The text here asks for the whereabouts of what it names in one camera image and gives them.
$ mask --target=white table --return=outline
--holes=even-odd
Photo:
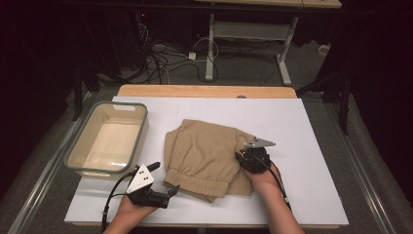
[[[263,6],[281,6],[292,8],[341,8],[339,0],[197,0],[199,2],[231,3],[231,4],[252,4]],[[290,24],[264,24],[246,23],[233,21],[217,21],[215,15],[210,15],[209,37],[208,37],[208,58],[206,60],[206,79],[213,77],[213,47],[214,37],[231,37],[262,40],[283,41],[282,51],[277,54],[277,62],[282,76],[282,81],[286,86],[291,85],[288,71],[285,65],[285,57],[294,35],[298,17],[294,17]]]

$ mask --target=beige fabric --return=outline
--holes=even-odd
[[[209,202],[227,193],[250,195],[250,181],[234,153],[253,139],[236,128],[185,119],[166,135],[165,183],[180,184],[187,193]]]

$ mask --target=hand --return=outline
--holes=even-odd
[[[274,164],[271,165],[271,170],[277,176],[279,181],[281,181],[279,171],[277,170]],[[254,187],[255,191],[259,194],[265,195],[265,193],[274,190],[277,190],[281,194],[280,187],[278,186],[273,175],[268,170],[262,174],[252,174],[245,169],[243,169],[243,172],[251,180],[252,186]]]
[[[271,170],[281,182],[281,176],[276,166],[271,165]],[[282,198],[282,190],[279,188],[273,175],[267,170],[262,174],[251,174],[243,169],[245,175],[251,179],[252,185],[264,200],[269,216],[268,226],[272,234],[304,234],[291,210]]]
[[[115,217],[104,233],[129,233],[144,218],[155,212],[157,209],[158,208],[154,207],[136,206],[131,202],[128,196],[124,195]]]

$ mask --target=white metal frame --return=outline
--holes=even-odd
[[[214,14],[210,15],[209,20],[209,42],[206,59],[206,80],[213,78],[213,38],[214,37],[232,37],[246,39],[263,39],[263,40],[283,40],[283,49],[277,54],[277,64],[282,76],[282,82],[285,86],[291,86],[291,79],[285,65],[285,57],[291,45],[292,36],[294,35],[295,26],[298,18],[293,18],[291,24],[264,24],[264,23],[245,23],[245,22],[228,22],[215,21]]]

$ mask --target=white board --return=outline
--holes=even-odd
[[[114,97],[114,101],[139,102],[148,108],[149,130],[139,164],[161,162],[152,175],[152,188],[166,192],[164,142],[167,132],[183,119],[196,119],[238,128],[276,143],[266,147],[282,173],[292,211],[302,225],[348,225],[345,211],[319,149],[306,110],[299,98],[205,98],[205,97]],[[65,221],[101,222],[107,196],[115,181],[82,178]],[[121,184],[119,192],[126,190]],[[112,199],[108,220],[117,211],[120,197]],[[144,219],[150,225],[263,225],[264,205],[252,196],[227,195],[212,204],[178,192],[167,209],[157,209]]]

